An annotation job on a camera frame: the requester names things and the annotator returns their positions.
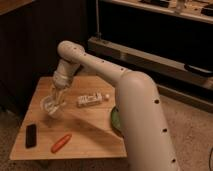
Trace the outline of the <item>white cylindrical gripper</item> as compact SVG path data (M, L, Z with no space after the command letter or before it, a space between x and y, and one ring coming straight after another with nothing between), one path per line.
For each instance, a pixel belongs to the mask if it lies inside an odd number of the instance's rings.
M51 87L50 94L48 95L46 106L48 108L53 107L56 105L56 95L57 95L57 104L61 105L64 102L67 87L69 87L73 81L74 72L72 70L56 70L53 74L53 84L56 88L58 88L58 95L57 90L54 86Z

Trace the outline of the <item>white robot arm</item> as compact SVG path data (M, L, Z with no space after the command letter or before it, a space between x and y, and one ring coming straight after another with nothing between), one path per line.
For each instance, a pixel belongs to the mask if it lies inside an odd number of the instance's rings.
M150 76L90 55L71 41L60 42L57 52L60 61L53 75L53 92L44 104L49 114L59 108L63 90L83 65L115 88L130 171L181 171L158 89Z

